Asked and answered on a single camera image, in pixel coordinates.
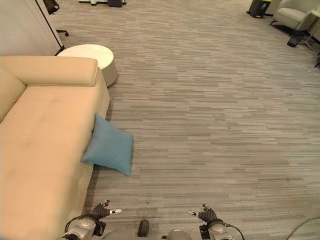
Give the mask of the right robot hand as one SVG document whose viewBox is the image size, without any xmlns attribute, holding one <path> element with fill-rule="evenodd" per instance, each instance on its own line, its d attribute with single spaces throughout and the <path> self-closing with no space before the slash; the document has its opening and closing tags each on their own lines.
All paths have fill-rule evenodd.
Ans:
<svg viewBox="0 0 320 240">
<path fill-rule="evenodd" d="M 190 216 L 197 217 L 206 223 L 214 222 L 218 218 L 216 212 L 211 207 L 209 207 L 208 204 L 202 204 L 202 208 L 202 212 L 189 210 L 188 214 Z"/>
</svg>

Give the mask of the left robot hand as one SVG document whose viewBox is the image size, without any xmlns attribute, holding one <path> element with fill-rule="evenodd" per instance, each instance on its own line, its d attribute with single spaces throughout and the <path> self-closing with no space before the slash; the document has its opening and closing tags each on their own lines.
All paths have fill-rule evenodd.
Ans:
<svg viewBox="0 0 320 240">
<path fill-rule="evenodd" d="M 108 216 L 118 215 L 122 213 L 119 208 L 109 209 L 110 200 L 104 200 L 94 207 L 90 215 L 96 220 L 104 219 Z"/>
</svg>

